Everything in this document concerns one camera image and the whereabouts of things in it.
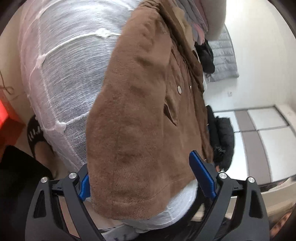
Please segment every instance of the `jacket pocket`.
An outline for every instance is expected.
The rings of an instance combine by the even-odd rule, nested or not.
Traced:
[[[169,120],[177,126],[179,105],[184,86],[184,80],[181,74],[181,69],[176,60],[176,56],[172,50],[170,55],[170,65],[166,80],[166,94],[164,103],[164,114]]]

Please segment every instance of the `metal screw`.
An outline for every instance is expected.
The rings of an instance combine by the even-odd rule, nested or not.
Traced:
[[[70,179],[74,179],[75,177],[77,177],[77,173],[72,172],[72,173],[69,174]]]
[[[219,173],[219,177],[222,179],[225,179],[227,177],[227,175],[223,172]]]
[[[249,177],[248,178],[248,181],[251,182],[251,183],[254,183],[255,182],[255,179],[253,177]]]
[[[47,180],[48,180],[47,177],[43,177],[43,178],[41,178],[41,182],[42,182],[42,183],[47,182]]]

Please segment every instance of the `black fabric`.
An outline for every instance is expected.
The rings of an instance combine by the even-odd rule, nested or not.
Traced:
[[[285,178],[285,179],[282,179],[282,180],[279,180],[279,181],[276,181],[276,182],[273,182],[273,183],[258,185],[259,188],[260,188],[260,192],[267,192],[268,190],[270,190],[270,189],[272,189],[272,188],[274,188],[276,186],[279,186],[279,185],[283,184],[288,179],[289,178]]]
[[[0,240],[25,240],[25,224],[40,179],[51,172],[28,154],[7,146],[0,162]]]
[[[292,33],[296,37],[296,1],[295,0],[268,0],[282,15]]]
[[[234,153],[234,133],[229,118],[216,117],[216,126],[218,130],[220,144],[225,152],[223,160],[219,163],[219,167],[226,172],[231,164]]]
[[[0,1],[0,35],[11,17],[26,0],[1,0]]]
[[[223,159],[224,150],[221,147],[218,130],[216,126],[216,119],[213,113],[211,106],[207,105],[207,121],[208,121],[208,130],[210,134],[210,144],[213,148],[213,161],[215,165],[219,165],[219,163]]]
[[[28,123],[28,127],[27,127],[27,138],[28,138],[28,142],[29,142],[29,146],[32,152],[32,155],[34,158],[36,158],[35,156],[35,145],[38,142],[46,142],[48,144],[48,142],[46,141],[46,139],[43,136],[43,131],[41,130],[41,127],[39,125],[39,122],[36,120],[36,115],[33,115],[31,117],[31,119],[29,120]]]
[[[208,41],[205,39],[205,42],[202,45],[198,45],[195,42],[194,47],[200,59],[202,70],[208,74],[214,73],[215,72],[215,65],[213,63],[214,55],[211,47],[209,46]]]

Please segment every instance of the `white cloth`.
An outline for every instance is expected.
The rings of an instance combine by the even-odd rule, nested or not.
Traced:
[[[70,171],[86,163],[88,111],[127,19],[140,0],[27,0],[19,49],[22,78],[45,138]],[[140,232],[169,226],[194,201],[193,181],[150,220],[124,222]]]
[[[135,239],[139,233],[168,227],[180,220],[193,204],[197,194],[197,181],[193,180],[174,196],[165,210],[148,220],[123,220],[125,223],[103,233],[106,241],[126,241]]]

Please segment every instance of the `white knit fabric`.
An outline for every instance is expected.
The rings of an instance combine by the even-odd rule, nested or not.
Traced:
[[[86,118],[122,27],[140,0],[27,0],[19,49],[25,91],[70,171],[86,163]]]

